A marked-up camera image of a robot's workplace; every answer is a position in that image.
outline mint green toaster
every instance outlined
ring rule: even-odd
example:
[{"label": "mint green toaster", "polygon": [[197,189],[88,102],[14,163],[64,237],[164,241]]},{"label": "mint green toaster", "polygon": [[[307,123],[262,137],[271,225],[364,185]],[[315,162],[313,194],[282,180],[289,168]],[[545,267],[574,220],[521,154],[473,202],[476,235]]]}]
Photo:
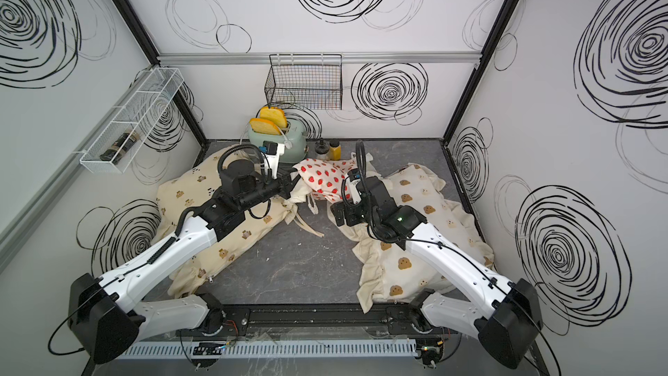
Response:
[{"label": "mint green toaster", "polygon": [[280,156],[280,163],[297,164],[304,160],[308,148],[306,147],[306,132],[304,124],[296,119],[288,121],[288,132],[283,135],[269,135],[257,133],[253,128],[248,128],[248,139],[250,143],[257,147],[262,147],[265,141],[284,144],[285,139],[292,143],[292,147],[285,147],[285,154]]}]

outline bottle cap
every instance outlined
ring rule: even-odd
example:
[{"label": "bottle cap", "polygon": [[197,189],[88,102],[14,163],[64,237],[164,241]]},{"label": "bottle cap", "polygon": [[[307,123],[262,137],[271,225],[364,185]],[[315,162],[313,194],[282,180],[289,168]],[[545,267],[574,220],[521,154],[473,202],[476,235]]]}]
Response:
[{"label": "bottle cap", "polygon": [[320,141],[315,143],[315,152],[318,154],[329,153],[329,145],[325,142],[324,139],[320,138]]}]

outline wire basket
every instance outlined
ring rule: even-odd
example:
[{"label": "wire basket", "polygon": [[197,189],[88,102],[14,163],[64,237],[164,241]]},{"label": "wire basket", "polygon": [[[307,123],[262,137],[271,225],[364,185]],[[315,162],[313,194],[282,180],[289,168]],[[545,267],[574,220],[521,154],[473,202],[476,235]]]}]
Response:
[{"label": "wire basket", "polygon": [[264,84],[267,105],[299,104],[308,109],[341,109],[341,54],[272,54]]},{"label": "wire basket", "polygon": [[126,171],[182,84],[178,69],[156,67],[151,70],[79,163],[92,173]]}]

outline bread slice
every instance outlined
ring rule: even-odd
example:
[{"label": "bread slice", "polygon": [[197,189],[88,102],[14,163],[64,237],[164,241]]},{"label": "bread slice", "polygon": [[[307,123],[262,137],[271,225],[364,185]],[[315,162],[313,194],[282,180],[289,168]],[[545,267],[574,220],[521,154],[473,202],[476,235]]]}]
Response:
[{"label": "bread slice", "polygon": [[275,123],[268,119],[253,118],[250,127],[260,134],[280,135],[280,130]]},{"label": "bread slice", "polygon": [[278,128],[287,128],[288,126],[288,121],[285,119],[285,112],[279,108],[263,107],[260,109],[260,118],[272,121]]}]

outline white cable tray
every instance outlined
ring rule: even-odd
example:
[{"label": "white cable tray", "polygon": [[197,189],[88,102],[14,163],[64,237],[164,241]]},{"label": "white cable tray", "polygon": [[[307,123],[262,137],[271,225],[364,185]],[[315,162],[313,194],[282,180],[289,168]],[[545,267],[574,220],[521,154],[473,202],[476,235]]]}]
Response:
[{"label": "white cable tray", "polygon": [[415,357],[415,340],[263,340],[237,341],[219,354],[198,356],[198,341],[140,341],[134,343],[119,359],[184,359],[184,350],[196,359],[273,359],[305,357]]},{"label": "white cable tray", "polygon": [[183,84],[178,69],[155,67],[79,162],[92,173],[123,173]]}]

